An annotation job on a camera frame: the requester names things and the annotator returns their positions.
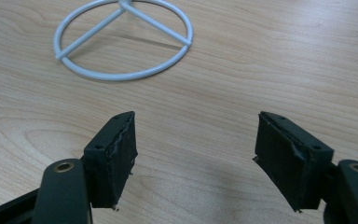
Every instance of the light wooden surface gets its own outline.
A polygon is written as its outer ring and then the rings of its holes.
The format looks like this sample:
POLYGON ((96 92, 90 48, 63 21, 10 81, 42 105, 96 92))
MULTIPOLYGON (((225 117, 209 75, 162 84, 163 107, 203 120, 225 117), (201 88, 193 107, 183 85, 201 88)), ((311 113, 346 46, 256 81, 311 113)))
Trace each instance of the light wooden surface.
MULTIPOLYGON (((156 76, 109 83, 56 62, 52 37, 87 0, 0 0, 0 204, 38 188, 54 161, 80 158, 115 114, 136 112, 139 157, 119 212, 95 223, 322 223, 296 214, 252 161, 261 111, 283 115, 358 160, 358 0, 171 1, 191 19, 185 58, 156 76)), ((181 34, 170 11, 135 3, 181 34)), ((117 5, 77 18, 67 46, 117 5)), ((129 14, 71 57, 129 72, 181 46, 129 14)))

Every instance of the white plastic ring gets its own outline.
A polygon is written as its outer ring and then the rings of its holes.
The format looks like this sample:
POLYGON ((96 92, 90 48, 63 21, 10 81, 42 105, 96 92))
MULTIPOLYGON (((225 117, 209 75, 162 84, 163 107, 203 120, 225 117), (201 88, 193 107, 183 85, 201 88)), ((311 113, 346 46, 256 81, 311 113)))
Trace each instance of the white plastic ring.
MULTIPOLYGON (((54 47, 54 52, 55 52, 56 56, 62 54, 62 49, 61 49, 62 34, 63 34, 63 31, 65 30, 65 28, 68 26, 68 24, 72 20, 74 20, 77 16, 79 16, 80 14, 82 14, 92 8, 110 4, 110 3, 116 3, 116 2, 118 2, 118 0, 97 0, 97 1, 94 1, 91 3, 88 3, 88 4, 84 5, 83 7, 80 7, 78 9, 76 9, 75 11, 73 11, 71 14, 69 14, 58 26, 56 33, 54 35, 54 38, 53 38, 53 47, 54 47)), ((185 56, 185 54, 187 53, 187 51, 192 43, 192 40, 193 40, 193 28, 192 28, 191 22, 188 19, 188 17, 186 16, 186 14, 183 13, 176 6, 174 6, 170 3, 167 3, 165 1, 134 0, 134 2, 146 2, 146 3, 158 5, 161 7, 166 7, 167 9, 169 9, 170 11, 175 13, 177 16, 179 16, 186 26, 186 32, 187 32, 186 41, 188 41, 189 45, 183 45, 182 48, 179 50, 179 52, 177 54, 175 54, 173 57, 171 57, 165 63, 161 63, 155 67, 151 67, 151 68, 148 68, 143 71, 127 73, 127 74, 109 74, 109 73, 100 73, 100 72, 91 71, 91 70, 85 69, 85 68, 80 67, 77 64, 73 63, 66 55, 63 56, 59 60, 61 60, 63 62, 63 64, 65 64, 69 69, 78 73, 79 75, 82 75, 84 77, 96 78, 96 79, 100 79, 100 80, 109 80, 109 81, 124 81, 124 80, 132 80, 132 79, 137 79, 137 78, 142 78, 142 77, 153 76, 156 73, 159 73, 159 72, 173 66, 175 63, 177 63, 179 60, 181 60, 183 58, 183 56, 185 56)), ((117 11, 117 14, 121 15, 123 13, 123 11, 117 11)))

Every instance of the wooden table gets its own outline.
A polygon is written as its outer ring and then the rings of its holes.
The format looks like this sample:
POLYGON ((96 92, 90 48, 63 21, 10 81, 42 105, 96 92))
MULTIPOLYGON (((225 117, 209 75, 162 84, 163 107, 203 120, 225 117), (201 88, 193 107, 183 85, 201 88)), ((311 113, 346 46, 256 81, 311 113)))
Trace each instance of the wooden table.
MULTIPOLYGON (((88 3, 0 1, 0 204, 36 189, 51 163, 80 158, 115 114, 136 112, 139 156, 119 212, 95 223, 323 223, 295 213, 253 161, 257 114, 285 116, 358 160, 358 1, 172 1, 195 36, 185 58, 153 77, 101 82, 54 59, 61 20, 88 3)), ((170 11, 135 3, 183 34, 170 11)), ((77 18, 63 46, 117 8, 77 18)), ((124 14, 71 54, 102 72, 137 71, 181 47, 124 14)))

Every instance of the wood grain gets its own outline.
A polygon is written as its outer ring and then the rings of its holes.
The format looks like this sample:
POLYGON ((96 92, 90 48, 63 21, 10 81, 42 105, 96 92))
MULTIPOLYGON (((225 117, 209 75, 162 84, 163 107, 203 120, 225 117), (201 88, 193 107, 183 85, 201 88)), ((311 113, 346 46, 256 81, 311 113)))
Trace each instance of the wood grain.
MULTIPOLYGON (((61 20, 88 3, 0 0, 0 204, 38 188, 44 169, 80 158, 115 114, 136 112, 139 157, 119 212, 95 223, 322 223, 296 214, 252 161, 257 114, 291 119, 358 160, 358 1, 172 1, 191 19, 185 58, 156 76, 89 80, 54 60, 61 20)), ((135 3, 184 34, 169 10, 135 3)), ((117 6, 68 27, 67 46, 117 6)), ((181 46, 125 14, 72 59, 104 72, 145 69, 181 46)))

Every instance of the white ring-shaped object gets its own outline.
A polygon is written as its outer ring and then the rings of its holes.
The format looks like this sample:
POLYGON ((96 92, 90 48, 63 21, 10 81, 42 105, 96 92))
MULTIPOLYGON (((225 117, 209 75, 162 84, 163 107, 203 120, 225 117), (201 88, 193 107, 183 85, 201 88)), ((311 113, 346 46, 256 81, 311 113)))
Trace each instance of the white ring-shaped object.
MULTIPOLYGON (((65 30, 66 26, 68 26, 68 24, 72 20, 74 20, 77 16, 79 16, 80 14, 82 14, 92 8, 110 4, 110 3, 116 3, 116 2, 118 2, 118 0, 97 0, 97 1, 94 1, 91 3, 88 3, 88 4, 84 5, 83 7, 80 7, 78 9, 76 9, 75 11, 73 11, 71 14, 69 14, 58 26, 56 33, 54 35, 53 47, 54 47, 55 54, 58 55, 62 52, 62 50, 61 50, 62 33, 65 30)), ((174 12, 177 16, 179 16, 182 19, 182 21, 184 22, 184 24, 186 26, 186 29, 187 29, 187 31, 186 31, 187 38, 186 39, 190 43, 192 42, 193 28, 192 28, 191 22, 188 19, 188 17, 186 16, 186 14, 184 12, 182 12, 179 8, 177 8, 176 6, 174 6, 170 3, 167 3, 165 1, 160 1, 160 0, 133 0, 133 2, 146 2, 146 3, 158 5, 161 7, 166 7, 170 11, 174 12)), ((159 72, 173 66, 175 63, 177 63, 179 60, 181 60, 183 58, 183 56, 185 56, 189 47, 190 46, 186 46, 186 45, 182 46, 182 48, 179 50, 179 52, 177 54, 175 54, 173 57, 171 57, 165 63, 161 63, 155 67, 151 67, 146 70, 133 72, 133 73, 126 73, 126 74, 109 74, 109 73, 100 73, 100 72, 91 71, 91 70, 85 69, 85 68, 80 67, 77 64, 73 63, 70 59, 68 59, 67 56, 62 58, 62 62, 69 69, 71 69, 72 71, 74 71, 84 77, 95 78, 95 79, 100 79, 100 80, 108 80, 108 81, 133 80, 133 79, 137 79, 137 78, 153 76, 156 73, 159 73, 159 72)))

